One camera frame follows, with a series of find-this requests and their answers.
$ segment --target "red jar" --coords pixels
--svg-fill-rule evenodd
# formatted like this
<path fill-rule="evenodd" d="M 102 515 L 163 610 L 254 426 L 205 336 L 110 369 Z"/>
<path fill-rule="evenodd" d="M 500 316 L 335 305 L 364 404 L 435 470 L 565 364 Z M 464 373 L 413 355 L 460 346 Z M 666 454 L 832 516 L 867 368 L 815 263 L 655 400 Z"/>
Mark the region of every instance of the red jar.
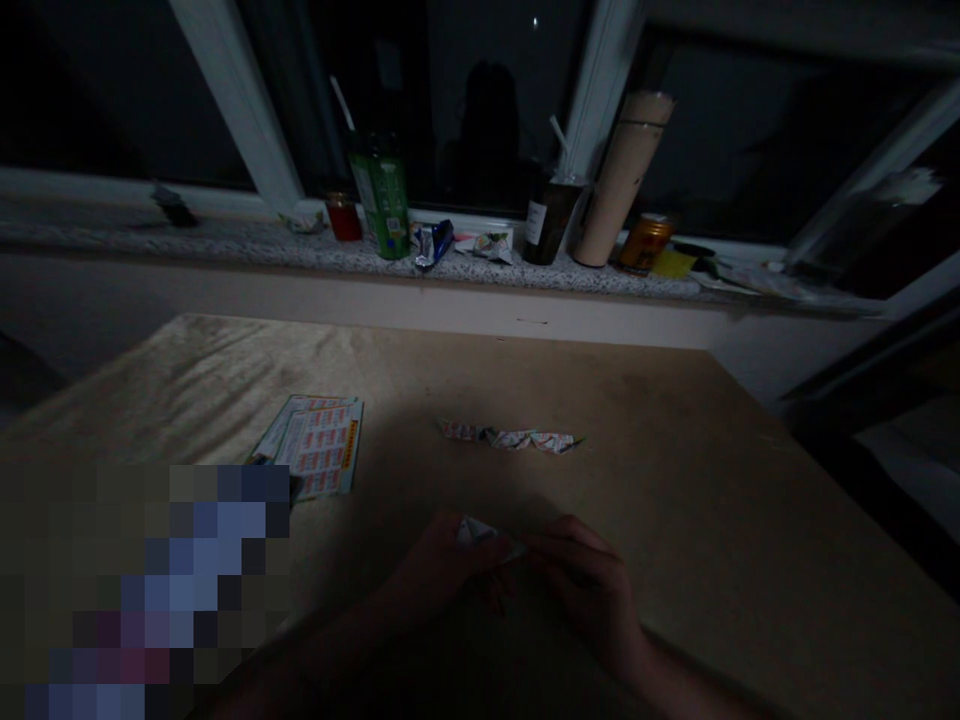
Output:
<path fill-rule="evenodd" d="M 363 228 L 357 215 L 357 206 L 344 193 L 327 195 L 327 214 L 337 240 L 362 240 Z"/>

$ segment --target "plastic straw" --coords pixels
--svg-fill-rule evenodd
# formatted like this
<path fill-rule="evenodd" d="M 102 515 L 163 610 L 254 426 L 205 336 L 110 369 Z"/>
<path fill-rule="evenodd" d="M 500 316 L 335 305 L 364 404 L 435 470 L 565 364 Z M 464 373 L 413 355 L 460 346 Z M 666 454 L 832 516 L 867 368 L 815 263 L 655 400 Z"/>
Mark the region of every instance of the plastic straw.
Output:
<path fill-rule="evenodd" d="M 563 130 L 560 129 L 560 123 L 557 122 L 556 115 L 550 116 L 550 127 L 553 128 L 553 132 L 557 136 L 557 140 L 560 141 L 560 147 L 563 148 L 563 163 L 561 164 L 561 167 L 564 176 L 566 176 L 567 164 L 570 162 L 570 146 L 567 144 L 567 139 L 563 136 Z"/>
<path fill-rule="evenodd" d="M 563 148 L 563 151 L 569 155 L 570 146 L 567 145 L 567 139 L 563 136 L 563 130 L 560 129 L 560 123 L 557 122 L 557 116 L 550 116 L 550 126 L 553 128 L 553 132 L 557 135 L 557 140 L 560 141 L 560 147 Z"/>
<path fill-rule="evenodd" d="M 343 110 L 344 117 L 347 118 L 347 128 L 349 128 L 350 132 L 355 132 L 356 128 L 353 126 L 353 116 L 350 114 L 350 108 L 347 107 L 347 101 L 343 99 L 343 93 L 340 92 L 340 83 L 337 82 L 337 79 L 333 75 L 330 76 L 330 82 L 333 83 L 333 91 L 337 94 L 337 100 L 340 101 L 340 107 Z"/>

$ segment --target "energy drink can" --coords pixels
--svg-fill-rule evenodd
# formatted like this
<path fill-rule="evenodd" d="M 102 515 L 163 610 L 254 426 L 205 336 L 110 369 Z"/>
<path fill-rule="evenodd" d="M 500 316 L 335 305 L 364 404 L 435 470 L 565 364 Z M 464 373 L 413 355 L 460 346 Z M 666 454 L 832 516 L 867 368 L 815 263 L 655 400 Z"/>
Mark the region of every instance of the energy drink can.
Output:
<path fill-rule="evenodd" d="M 631 275 L 646 277 L 653 269 L 657 256 L 670 242 L 675 229 L 666 215 L 644 213 L 640 216 L 640 222 L 630 231 L 620 257 L 613 266 Z"/>

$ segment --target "white straw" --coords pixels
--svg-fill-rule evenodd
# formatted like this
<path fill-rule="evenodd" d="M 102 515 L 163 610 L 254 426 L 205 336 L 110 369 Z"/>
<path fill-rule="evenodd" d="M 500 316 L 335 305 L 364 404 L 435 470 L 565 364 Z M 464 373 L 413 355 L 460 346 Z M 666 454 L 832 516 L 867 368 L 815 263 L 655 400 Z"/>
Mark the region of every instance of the white straw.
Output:
<path fill-rule="evenodd" d="M 550 126 L 553 128 L 553 132 L 556 133 L 557 140 L 560 141 L 560 147 L 563 148 L 563 151 L 570 154 L 570 146 L 567 145 L 567 139 L 563 136 L 563 130 L 560 129 L 560 123 L 557 122 L 557 116 L 550 116 Z"/>
<path fill-rule="evenodd" d="M 340 92 L 340 83 L 337 82 L 337 79 L 333 75 L 330 76 L 330 82 L 333 83 L 333 91 L 337 94 L 337 100 L 340 101 L 340 107 L 343 109 L 343 114 L 347 118 L 347 127 L 350 129 L 350 132 L 355 132 L 356 128 L 353 126 L 353 116 L 350 114 L 350 108 L 347 107 L 347 101 L 343 99 L 343 93 Z"/>

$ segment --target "paper craft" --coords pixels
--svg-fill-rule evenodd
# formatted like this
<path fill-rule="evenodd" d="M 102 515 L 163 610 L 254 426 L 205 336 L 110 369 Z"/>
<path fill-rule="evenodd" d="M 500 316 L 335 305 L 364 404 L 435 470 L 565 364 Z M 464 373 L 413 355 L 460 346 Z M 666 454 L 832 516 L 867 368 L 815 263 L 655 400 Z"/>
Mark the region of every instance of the paper craft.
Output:
<path fill-rule="evenodd" d="M 500 531 L 496 528 L 464 515 L 463 520 L 460 521 L 460 528 L 457 530 L 457 545 L 460 547 L 473 547 L 479 545 L 484 540 L 490 540 L 498 535 L 500 535 Z M 511 539 L 511 542 L 513 543 L 513 549 L 503 563 L 516 560 L 527 552 L 527 546 L 522 542 L 513 539 Z"/>
<path fill-rule="evenodd" d="M 353 485 L 362 418 L 355 397 L 291 395 L 248 462 L 289 465 L 301 480 L 297 502 L 344 495 Z"/>
<path fill-rule="evenodd" d="M 440 429 L 450 440 L 474 442 L 485 440 L 498 450 L 522 450 L 533 445 L 537 450 L 563 455 L 570 452 L 586 438 L 575 438 L 562 433 L 545 433 L 533 430 L 501 430 L 479 425 L 465 425 L 440 418 Z"/>

